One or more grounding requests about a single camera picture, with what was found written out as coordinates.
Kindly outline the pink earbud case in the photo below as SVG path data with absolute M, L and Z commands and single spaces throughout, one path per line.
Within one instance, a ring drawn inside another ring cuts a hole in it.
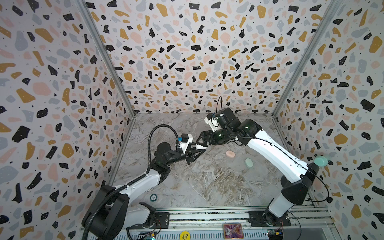
M 226 151 L 226 156 L 233 159 L 236 154 L 233 151 Z

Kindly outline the mint green earbud case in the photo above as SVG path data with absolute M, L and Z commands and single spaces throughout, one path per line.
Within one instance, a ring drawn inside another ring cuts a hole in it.
M 248 168 L 252 168 L 254 166 L 254 163 L 250 158 L 245 159 L 245 164 Z

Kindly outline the white earbud case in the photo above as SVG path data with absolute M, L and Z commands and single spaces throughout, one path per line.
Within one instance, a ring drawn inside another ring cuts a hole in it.
M 195 144 L 195 147 L 196 147 L 196 149 L 198 149 L 198 150 L 205 150 L 207 147 L 204 147 L 204 146 L 202 146 L 202 145 L 199 145 L 199 144 Z

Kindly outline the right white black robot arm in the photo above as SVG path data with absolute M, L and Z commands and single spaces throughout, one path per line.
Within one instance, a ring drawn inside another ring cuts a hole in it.
M 261 154 L 283 174 L 283 188 L 265 210 L 266 220 L 280 219 L 294 205 L 304 203 L 319 172 L 318 165 L 299 160 L 273 140 L 259 124 L 251 119 L 241 122 L 230 108 L 209 113 L 205 123 L 211 130 L 200 134 L 198 145 L 218 146 L 231 141 L 241 143 Z

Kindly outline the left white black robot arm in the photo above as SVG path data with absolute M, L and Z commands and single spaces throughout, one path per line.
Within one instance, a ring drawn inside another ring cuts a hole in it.
M 162 183 L 172 164 L 180 161 L 191 164 L 205 151 L 205 147 L 196 143 L 179 143 L 176 150 L 169 143 L 160 143 L 147 173 L 129 183 L 117 187 L 104 185 L 99 190 L 82 220 L 82 238 L 86 240 L 92 233 L 99 240 L 112 240 L 125 228 L 135 225 L 150 228 L 155 221 L 155 208 L 144 202 L 131 207 L 130 202 Z

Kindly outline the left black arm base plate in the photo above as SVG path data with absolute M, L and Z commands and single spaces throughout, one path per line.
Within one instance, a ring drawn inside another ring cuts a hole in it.
M 150 219 L 144 224 L 137 224 L 129 229 L 132 230 L 153 230 L 153 229 L 168 229 L 170 223 L 170 213 L 169 212 L 160 212 L 155 213 L 150 216 Z

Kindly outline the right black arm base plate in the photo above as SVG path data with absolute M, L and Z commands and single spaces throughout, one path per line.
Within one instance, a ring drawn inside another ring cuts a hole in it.
M 288 213 L 277 218 L 269 211 L 249 211 L 248 222 L 252 227 L 290 227 L 291 221 Z

